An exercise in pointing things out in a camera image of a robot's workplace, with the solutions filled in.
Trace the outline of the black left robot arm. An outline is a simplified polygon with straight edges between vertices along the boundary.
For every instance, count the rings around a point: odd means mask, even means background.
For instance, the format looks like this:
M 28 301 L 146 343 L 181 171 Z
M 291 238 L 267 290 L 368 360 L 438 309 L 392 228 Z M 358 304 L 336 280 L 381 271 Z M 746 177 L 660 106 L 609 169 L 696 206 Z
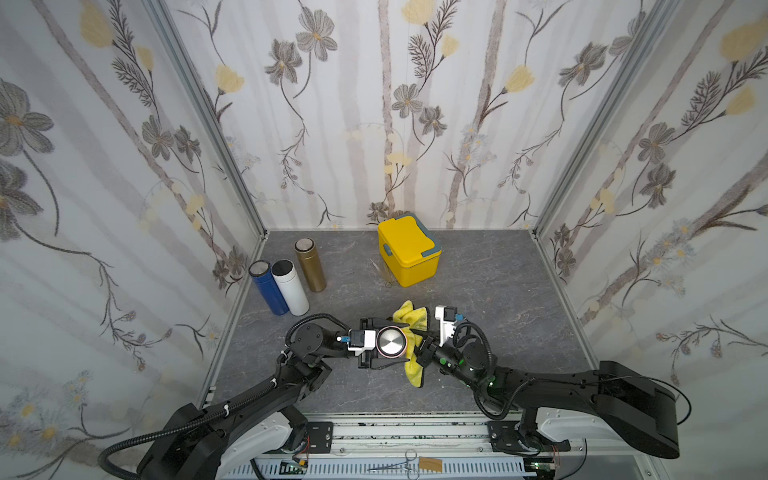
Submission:
M 403 362 L 406 351 L 387 354 L 379 338 L 405 327 L 393 318 L 363 318 L 352 328 L 331 314 L 308 315 L 289 328 L 268 378 L 217 404 L 179 408 L 163 429 L 104 449 L 98 465 L 119 479 L 213 479 L 226 452 L 270 416 L 285 419 L 290 431 L 304 428 L 295 406 L 330 376 L 327 359 L 356 358 L 372 370 Z

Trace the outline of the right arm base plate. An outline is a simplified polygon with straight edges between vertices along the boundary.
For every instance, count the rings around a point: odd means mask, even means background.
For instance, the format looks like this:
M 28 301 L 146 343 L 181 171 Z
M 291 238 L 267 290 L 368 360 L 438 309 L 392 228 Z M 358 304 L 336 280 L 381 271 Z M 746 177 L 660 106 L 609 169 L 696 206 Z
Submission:
M 536 456 L 543 453 L 569 452 L 568 440 L 555 441 L 538 430 L 534 420 L 490 421 L 488 424 L 490 445 L 494 452 L 519 456 Z

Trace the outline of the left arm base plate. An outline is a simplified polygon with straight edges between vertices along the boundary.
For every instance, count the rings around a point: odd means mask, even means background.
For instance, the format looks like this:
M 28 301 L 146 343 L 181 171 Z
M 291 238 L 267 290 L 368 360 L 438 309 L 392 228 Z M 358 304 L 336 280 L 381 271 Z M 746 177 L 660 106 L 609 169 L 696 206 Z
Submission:
M 328 454 L 333 442 L 332 422 L 308 422 L 294 429 L 284 449 L 293 454 Z

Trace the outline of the pink thermos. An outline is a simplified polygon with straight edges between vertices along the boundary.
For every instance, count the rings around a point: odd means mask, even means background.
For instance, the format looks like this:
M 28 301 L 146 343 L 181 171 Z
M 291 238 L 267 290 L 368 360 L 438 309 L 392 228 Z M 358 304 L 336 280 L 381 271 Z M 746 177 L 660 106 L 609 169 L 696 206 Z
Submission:
M 376 334 L 375 349 L 380 357 L 386 359 L 401 358 L 406 354 L 408 339 L 398 326 L 382 328 Z

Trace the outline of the yellow grey cleaning cloth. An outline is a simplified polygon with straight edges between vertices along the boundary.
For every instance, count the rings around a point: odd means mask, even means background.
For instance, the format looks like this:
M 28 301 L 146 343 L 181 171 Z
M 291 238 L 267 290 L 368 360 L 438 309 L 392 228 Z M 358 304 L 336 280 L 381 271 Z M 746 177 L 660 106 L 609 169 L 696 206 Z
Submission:
M 406 300 L 393 313 L 392 320 L 395 323 L 404 324 L 401 329 L 407 340 L 405 357 L 408 359 L 404 365 L 405 375 L 412 386 L 421 388 L 423 386 L 423 367 L 417 362 L 416 348 L 421 345 L 423 339 L 416 334 L 416 330 L 427 330 L 428 311 L 425 307 L 415 308 L 411 300 Z

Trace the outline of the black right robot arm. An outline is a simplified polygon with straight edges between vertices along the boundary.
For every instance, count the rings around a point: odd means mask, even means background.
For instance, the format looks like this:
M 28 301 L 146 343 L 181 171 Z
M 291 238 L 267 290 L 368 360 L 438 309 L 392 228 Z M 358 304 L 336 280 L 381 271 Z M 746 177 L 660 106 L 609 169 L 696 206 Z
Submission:
M 541 408 L 589 414 L 604 421 L 627 445 L 661 459 L 680 457 L 677 399 L 672 384 L 641 375 L 615 361 L 602 361 L 594 370 L 577 373 L 531 373 L 504 367 L 478 325 L 461 322 L 454 337 L 441 342 L 431 330 L 414 331 L 421 344 L 417 363 L 436 365 L 472 392 L 477 408 L 492 421 L 512 410 L 521 413 L 517 442 L 540 450 L 555 442 L 536 422 Z

